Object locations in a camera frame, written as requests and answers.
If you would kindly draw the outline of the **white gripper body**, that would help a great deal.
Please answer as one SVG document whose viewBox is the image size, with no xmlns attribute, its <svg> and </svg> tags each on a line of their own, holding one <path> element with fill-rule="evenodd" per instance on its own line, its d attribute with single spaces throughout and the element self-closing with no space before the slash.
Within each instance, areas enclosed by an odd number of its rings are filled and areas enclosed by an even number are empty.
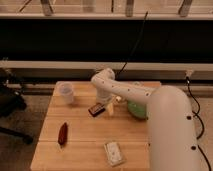
<svg viewBox="0 0 213 171">
<path fill-rule="evenodd" d="M 105 91 L 103 89 L 97 88 L 96 93 L 96 101 L 101 104 L 108 104 L 112 101 L 119 102 L 121 100 L 121 97 L 115 94 L 112 94 L 108 91 Z"/>
</svg>

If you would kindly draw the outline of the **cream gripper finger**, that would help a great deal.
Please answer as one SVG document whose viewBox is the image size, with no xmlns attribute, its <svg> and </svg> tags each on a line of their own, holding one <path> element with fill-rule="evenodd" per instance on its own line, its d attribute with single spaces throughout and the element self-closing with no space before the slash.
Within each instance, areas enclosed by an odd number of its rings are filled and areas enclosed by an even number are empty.
<svg viewBox="0 0 213 171">
<path fill-rule="evenodd" d="M 107 104 L 106 110 L 107 110 L 109 116 L 113 116 L 114 115 L 114 104 L 113 103 Z"/>
</svg>

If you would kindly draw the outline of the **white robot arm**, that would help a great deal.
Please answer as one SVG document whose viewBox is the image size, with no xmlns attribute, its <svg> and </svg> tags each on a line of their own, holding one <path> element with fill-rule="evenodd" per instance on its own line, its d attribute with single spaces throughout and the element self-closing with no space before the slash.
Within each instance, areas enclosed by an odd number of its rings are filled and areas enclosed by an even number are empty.
<svg viewBox="0 0 213 171">
<path fill-rule="evenodd" d="M 181 89 L 119 82 L 111 68 L 95 74 L 91 83 L 100 103 L 115 94 L 146 106 L 150 171 L 201 171 L 192 107 Z"/>
</svg>

